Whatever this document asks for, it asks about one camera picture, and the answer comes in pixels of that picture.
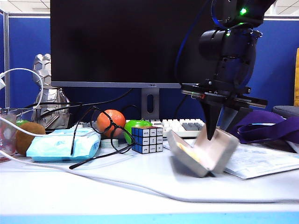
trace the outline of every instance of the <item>monitor stand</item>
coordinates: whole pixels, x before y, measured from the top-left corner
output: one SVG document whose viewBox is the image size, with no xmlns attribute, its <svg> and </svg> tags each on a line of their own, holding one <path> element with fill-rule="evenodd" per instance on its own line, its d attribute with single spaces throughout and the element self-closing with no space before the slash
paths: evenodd
<svg viewBox="0 0 299 224">
<path fill-rule="evenodd" d="M 159 88 L 141 89 L 141 118 L 159 119 Z"/>
</svg>

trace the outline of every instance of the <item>cubicle wall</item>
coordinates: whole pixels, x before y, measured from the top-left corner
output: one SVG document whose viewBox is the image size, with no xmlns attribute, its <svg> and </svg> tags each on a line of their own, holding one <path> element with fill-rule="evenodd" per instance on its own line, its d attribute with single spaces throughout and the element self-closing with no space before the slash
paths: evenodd
<svg viewBox="0 0 299 224">
<path fill-rule="evenodd" d="M 250 96 L 269 101 L 267 110 L 275 105 L 292 105 L 294 95 L 294 74 L 296 49 L 299 47 L 298 20 L 265 21 L 258 30 L 264 33 L 257 44 L 256 65 L 249 86 Z M 49 18 L 9 18 L 10 68 L 32 68 L 37 54 L 50 53 Z M 32 82 L 32 75 L 25 71 L 11 73 L 11 107 L 24 107 L 33 103 L 38 87 Z M 118 97 L 128 89 L 112 88 L 64 88 L 67 97 L 74 102 L 102 102 Z M 141 90 L 134 89 L 117 102 L 101 105 L 102 109 L 121 110 L 128 105 L 141 107 Z M 160 90 L 160 118 L 171 119 L 176 107 L 184 97 L 180 89 Z M 130 107 L 124 111 L 128 119 L 138 119 L 139 111 Z M 178 111 L 179 118 L 203 118 L 197 102 L 190 97 Z"/>
<path fill-rule="evenodd" d="M 4 33 L 3 33 L 3 14 L 0 11 L 0 73 L 4 71 Z M 0 90 L 0 107 L 4 107 L 4 89 Z"/>
</svg>

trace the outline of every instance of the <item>purple lanyard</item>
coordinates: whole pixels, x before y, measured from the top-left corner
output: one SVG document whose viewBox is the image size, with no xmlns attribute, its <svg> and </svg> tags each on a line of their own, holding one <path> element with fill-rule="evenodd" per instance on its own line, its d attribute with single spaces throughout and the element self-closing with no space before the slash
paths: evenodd
<svg viewBox="0 0 299 224">
<path fill-rule="evenodd" d="M 287 140 L 299 144 L 299 117 L 282 118 L 268 111 L 253 111 L 245 116 L 230 133 L 241 143 Z"/>
</svg>

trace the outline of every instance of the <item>blue tissue package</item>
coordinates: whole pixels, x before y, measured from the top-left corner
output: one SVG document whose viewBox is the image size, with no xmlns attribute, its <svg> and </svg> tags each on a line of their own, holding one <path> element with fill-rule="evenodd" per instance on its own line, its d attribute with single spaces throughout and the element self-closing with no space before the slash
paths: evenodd
<svg viewBox="0 0 299 224">
<path fill-rule="evenodd" d="M 78 128 L 71 155 L 74 129 L 55 130 L 35 137 L 26 152 L 34 161 L 85 160 L 94 157 L 100 146 L 100 134 L 91 128 Z"/>
</svg>

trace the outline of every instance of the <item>blue cable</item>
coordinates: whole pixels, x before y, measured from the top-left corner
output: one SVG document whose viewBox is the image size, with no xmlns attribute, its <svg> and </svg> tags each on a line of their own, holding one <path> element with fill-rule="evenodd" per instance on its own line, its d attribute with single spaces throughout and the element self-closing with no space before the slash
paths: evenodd
<svg viewBox="0 0 299 224">
<path fill-rule="evenodd" d="M 190 33 L 192 32 L 192 30 L 194 29 L 195 25 L 197 24 L 197 22 L 199 21 L 200 17 L 201 17 L 201 14 L 203 13 L 204 9 L 206 8 L 206 5 L 210 2 L 211 0 L 206 0 L 205 4 L 202 6 L 202 8 L 200 9 L 200 11 L 198 12 L 198 14 L 196 15 L 195 17 L 195 20 L 193 22 L 193 24 L 189 27 L 189 30 L 188 32 L 186 33 L 182 43 L 181 43 L 181 46 L 178 50 L 178 54 L 177 54 L 177 57 L 176 57 L 176 63 L 175 63 L 175 66 L 174 66 L 174 76 L 176 78 L 176 80 L 178 81 L 178 62 L 179 62 L 179 58 L 182 54 L 182 51 L 183 51 L 183 48 L 187 42 L 187 39 L 190 35 Z"/>
<path fill-rule="evenodd" d="M 217 3 L 217 0 L 213 0 L 212 1 L 212 4 L 211 4 L 211 16 L 212 16 L 212 19 L 215 23 L 215 25 L 217 25 L 218 27 L 220 27 L 221 29 L 228 29 L 227 27 L 223 26 L 219 20 L 217 19 L 216 17 L 216 12 L 215 12 L 215 7 L 216 7 L 216 3 Z"/>
</svg>

